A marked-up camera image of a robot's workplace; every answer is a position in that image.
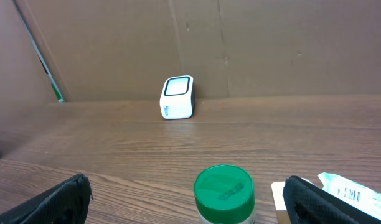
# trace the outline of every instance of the white device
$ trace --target white device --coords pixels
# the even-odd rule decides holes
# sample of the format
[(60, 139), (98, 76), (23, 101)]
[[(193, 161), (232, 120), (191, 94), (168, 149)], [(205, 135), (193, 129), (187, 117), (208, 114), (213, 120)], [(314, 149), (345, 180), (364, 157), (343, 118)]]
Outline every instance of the white device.
[(164, 119), (190, 118), (194, 105), (195, 91), (190, 75), (166, 80), (160, 96), (160, 110)]

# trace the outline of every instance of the wooden tabletop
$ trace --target wooden tabletop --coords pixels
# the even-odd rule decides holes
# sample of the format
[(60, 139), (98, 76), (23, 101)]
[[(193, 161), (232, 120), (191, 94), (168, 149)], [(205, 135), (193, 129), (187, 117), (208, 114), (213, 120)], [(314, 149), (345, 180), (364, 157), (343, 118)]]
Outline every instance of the wooden tabletop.
[(197, 100), (162, 119), (158, 100), (51, 104), (0, 126), (0, 213), (77, 173), (87, 223), (198, 223), (193, 183), (235, 164), (255, 184), (257, 223), (276, 223), (271, 184), (330, 172), (381, 192), (381, 96)]

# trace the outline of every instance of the small white box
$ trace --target small white box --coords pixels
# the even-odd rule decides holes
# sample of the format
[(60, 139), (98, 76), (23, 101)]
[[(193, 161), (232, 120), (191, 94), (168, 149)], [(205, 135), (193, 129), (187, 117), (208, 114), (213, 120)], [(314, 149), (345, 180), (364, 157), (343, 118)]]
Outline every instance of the small white box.
[(195, 91), (190, 75), (166, 80), (160, 97), (160, 110), (164, 119), (190, 118), (194, 106)]

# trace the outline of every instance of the barcode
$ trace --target barcode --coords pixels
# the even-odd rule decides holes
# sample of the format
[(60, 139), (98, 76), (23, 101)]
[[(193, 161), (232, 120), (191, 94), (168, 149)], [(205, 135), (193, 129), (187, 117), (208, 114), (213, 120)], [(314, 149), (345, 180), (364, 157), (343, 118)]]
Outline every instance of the barcode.
[(348, 189), (347, 187), (344, 187), (344, 191), (339, 187), (337, 189), (337, 194), (339, 196), (343, 196), (344, 198), (353, 200), (355, 202), (359, 202), (360, 200), (360, 192), (356, 190)]

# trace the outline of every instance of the green lid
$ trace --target green lid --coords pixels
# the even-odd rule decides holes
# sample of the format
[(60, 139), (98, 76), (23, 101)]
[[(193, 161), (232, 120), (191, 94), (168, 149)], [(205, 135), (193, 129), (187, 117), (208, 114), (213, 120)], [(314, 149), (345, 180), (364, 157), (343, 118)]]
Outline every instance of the green lid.
[(196, 207), (212, 223), (240, 223), (254, 209), (252, 178), (233, 165), (212, 166), (199, 174), (194, 185)]

